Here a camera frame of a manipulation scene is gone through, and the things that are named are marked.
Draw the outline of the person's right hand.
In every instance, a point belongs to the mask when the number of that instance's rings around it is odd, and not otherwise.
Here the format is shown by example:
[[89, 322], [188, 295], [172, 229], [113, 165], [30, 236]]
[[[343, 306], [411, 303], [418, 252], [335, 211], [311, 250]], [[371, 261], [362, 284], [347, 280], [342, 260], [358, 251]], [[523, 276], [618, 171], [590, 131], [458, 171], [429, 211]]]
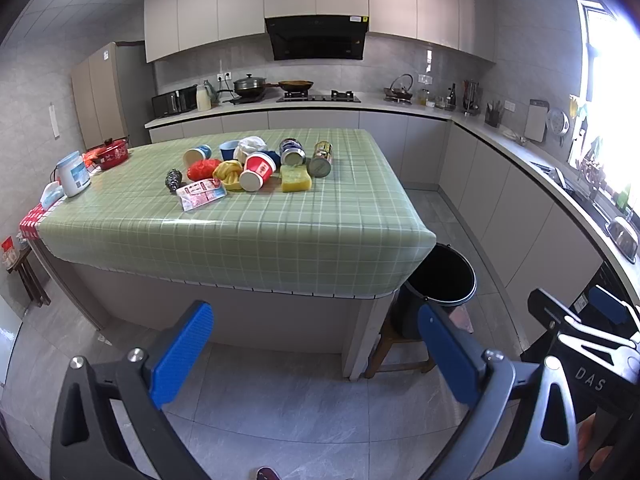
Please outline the person's right hand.
[[584, 419], [578, 427], [578, 462], [581, 465], [589, 464], [591, 472], [597, 472], [605, 463], [613, 451], [612, 446], [602, 446], [593, 451], [592, 441], [596, 438], [597, 430], [603, 425], [603, 419], [593, 413]]

